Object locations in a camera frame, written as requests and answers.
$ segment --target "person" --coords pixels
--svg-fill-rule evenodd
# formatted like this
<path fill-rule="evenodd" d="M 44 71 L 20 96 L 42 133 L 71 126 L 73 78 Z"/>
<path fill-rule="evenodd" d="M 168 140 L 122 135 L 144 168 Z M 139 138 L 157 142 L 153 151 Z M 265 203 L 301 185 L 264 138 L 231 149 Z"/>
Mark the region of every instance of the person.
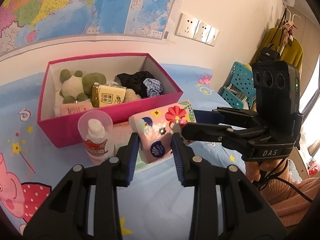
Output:
<path fill-rule="evenodd" d="M 260 170 L 272 171 L 278 166 L 280 161 L 264 161 L 260 165 L 257 162 L 246 162 L 246 177 L 250 182 L 254 180 L 259 181 Z M 282 171 L 285 164 L 286 161 L 274 173 Z M 320 178 L 305 179 L 302 182 L 292 181 L 288 166 L 279 177 L 293 184 L 312 200 L 320 189 Z M 292 231 L 294 226 L 301 221 L 311 205 L 309 201 L 304 199 L 292 187 L 276 179 L 271 179 L 268 185 L 261 191 L 261 194 L 278 214 L 288 232 Z"/>

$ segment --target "wall socket panel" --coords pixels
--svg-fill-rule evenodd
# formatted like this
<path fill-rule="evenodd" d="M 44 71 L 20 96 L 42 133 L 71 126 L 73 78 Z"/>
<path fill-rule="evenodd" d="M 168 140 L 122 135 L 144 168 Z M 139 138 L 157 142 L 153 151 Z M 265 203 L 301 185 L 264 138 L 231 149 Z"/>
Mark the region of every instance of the wall socket panel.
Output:
<path fill-rule="evenodd" d="M 200 21 L 199 19 L 182 13 L 175 32 L 176 36 L 215 46 L 217 43 L 218 33 L 216 28 Z"/>

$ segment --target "black handbag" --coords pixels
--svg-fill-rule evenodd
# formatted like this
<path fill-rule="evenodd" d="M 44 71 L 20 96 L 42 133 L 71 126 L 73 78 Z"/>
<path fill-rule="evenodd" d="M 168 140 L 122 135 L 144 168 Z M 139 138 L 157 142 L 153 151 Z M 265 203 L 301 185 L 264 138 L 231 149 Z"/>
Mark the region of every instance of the black handbag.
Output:
<path fill-rule="evenodd" d="M 287 8 L 284 10 L 281 22 L 286 17 L 286 15 L 287 15 Z M 275 36 L 276 36 L 276 34 L 277 34 L 277 32 L 278 32 L 278 30 L 280 28 L 281 22 L 279 23 L 279 26 L 278 26 L 275 34 L 273 35 L 273 38 L 270 41 L 269 46 L 262 48 L 262 50 L 260 51 L 260 54 L 259 54 L 259 57 L 258 57 L 257 61 L 261 62 L 261 61 L 277 61 L 277 60 L 280 60 L 279 49 L 280 49 L 280 44 L 281 44 L 281 40 L 282 40 L 282 36 L 283 36 L 283 30 L 282 30 L 282 33 L 281 33 L 281 37 L 280 37 L 278 48 L 276 47 L 276 45 L 272 44 L 272 42 L 273 42 L 273 39 L 275 38 Z"/>

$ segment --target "barcode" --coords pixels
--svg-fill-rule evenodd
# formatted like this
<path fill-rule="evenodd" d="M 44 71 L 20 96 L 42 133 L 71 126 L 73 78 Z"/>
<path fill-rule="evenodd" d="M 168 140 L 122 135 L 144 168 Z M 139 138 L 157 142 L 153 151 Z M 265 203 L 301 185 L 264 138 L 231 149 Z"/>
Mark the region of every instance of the barcode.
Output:
<path fill-rule="evenodd" d="M 169 35 L 169 32 L 165 32 L 163 38 L 166 40 L 168 38 L 168 35 Z"/>
<path fill-rule="evenodd" d="M 68 108 L 68 113 L 69 113 L 69 114 L 80 113 L 80 107 Z"/>

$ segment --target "hand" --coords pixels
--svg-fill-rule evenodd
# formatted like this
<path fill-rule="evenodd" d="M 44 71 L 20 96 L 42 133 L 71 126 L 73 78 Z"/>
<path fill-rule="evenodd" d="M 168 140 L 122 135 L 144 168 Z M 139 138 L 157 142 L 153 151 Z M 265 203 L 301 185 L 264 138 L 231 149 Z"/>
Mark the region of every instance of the hand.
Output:
<path fill-rule="evenodd" d="M 271 160 L 271 161 L 264 161 L 263 163 L 259 164 L 257 162 L 245 162 L 245 175 L 249 179 L 250 182 L 259 181 L 260 180 L 260 170 L 262 171 L 272 171 L 281 160 Z M 274 172 L 280 172 L 285 166 L 286 161 L 284 161 L 280 167 Z"/>

